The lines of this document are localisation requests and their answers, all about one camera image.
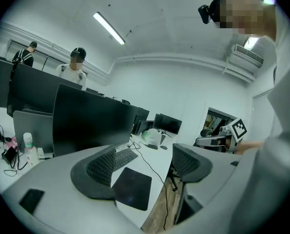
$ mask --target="mouse pad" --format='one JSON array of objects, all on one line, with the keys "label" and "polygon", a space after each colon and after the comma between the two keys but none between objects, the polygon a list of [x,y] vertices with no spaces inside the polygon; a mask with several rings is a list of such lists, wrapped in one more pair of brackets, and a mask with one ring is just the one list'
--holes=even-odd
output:
[{"label": "mouse pad", "polygon": [[124,168],[112,189],[115,191],[116,200],[141,211],[148,209],[152,178]]}]

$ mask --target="black keyboard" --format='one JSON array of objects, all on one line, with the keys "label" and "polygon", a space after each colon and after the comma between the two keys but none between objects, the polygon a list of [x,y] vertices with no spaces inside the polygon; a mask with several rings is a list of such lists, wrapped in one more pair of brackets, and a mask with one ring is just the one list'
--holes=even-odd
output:
[{"label": "black keyboard", "polygon": [[116,152],[116,164],[114,172],[126,164],[130,163],[133,159],[137,158],[138,155],[134,153],[130,148]]}]

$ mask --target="man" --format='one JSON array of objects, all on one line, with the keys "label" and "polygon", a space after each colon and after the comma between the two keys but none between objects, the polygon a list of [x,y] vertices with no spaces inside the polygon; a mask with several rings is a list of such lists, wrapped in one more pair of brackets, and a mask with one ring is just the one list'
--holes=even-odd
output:
[{"label": "man", "polygon": [[27,49],[20,49],[14,56],[12,62],[20,62],[25,65],[32,67],[33,65],[33,56],[32,53],[35,52],[37,48],[37,42],[33,41],[30,43]]},{"label": "man", "polygon": [[[283,92],[284,83],[280,80],[288,73],[290,77],[290,20],[282,9],[273,4],[265,4],[260,0],[213,0],[210,6],[201,6],[199,12],[204,23],[209,21],[209,16],[220,28],[238,29],[240,34],[251,34],[253,37],[268,37],[276,47],[277,68],[276,86],[269,94],[269,100],[276,110],[271,136],[277,136],[282,132],[282,127],[290,130],[290,122],[280,121],[286,111],[280,103],[285,102],[285,108],[290,108],[290,99]],[[281,102],[274,95],[279,95]],[[237,153],[242,154],[245,150],[261,146],[261,142],[242,142],[238,145]]]},{"label": "man", "polygon": [[86,90],[86,75],[81,70],[86,51],[83,48],[76,48],[72,51],[70,57],[70,64],[59,65],[55,70],[55,75],[82,85],[82,90]]}]

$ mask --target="plastic bottle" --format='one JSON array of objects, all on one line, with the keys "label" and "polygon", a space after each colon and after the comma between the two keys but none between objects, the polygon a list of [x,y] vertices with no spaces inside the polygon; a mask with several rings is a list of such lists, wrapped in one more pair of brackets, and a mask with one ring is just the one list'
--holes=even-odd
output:
[{"label": "plastic bottle", "polygon": [[39,157],[36,147],[33,145],[31,133],[23,134],[24,145],[26,146],[25,152],[27,157],[27,162],[30,167],[34,167],[39,163]]}]

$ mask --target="ceiling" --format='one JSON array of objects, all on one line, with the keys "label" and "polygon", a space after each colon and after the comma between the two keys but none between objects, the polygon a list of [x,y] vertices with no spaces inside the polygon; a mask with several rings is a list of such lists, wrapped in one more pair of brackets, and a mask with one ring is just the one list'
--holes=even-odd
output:
[{"label": "ceiling", "polygon": [[[243,45],[247,38],[202,22],[198,7],[212,0],[31,1],[34,9],[46,11],[57,23],[67,25],[114,59],[146,53],[184,53],[225,60],[226,51],[235,43]],[[125,45],[111,39],[93,18],[97,11],[124,37]],[[253,51],[263,57],[263,43]]]}]

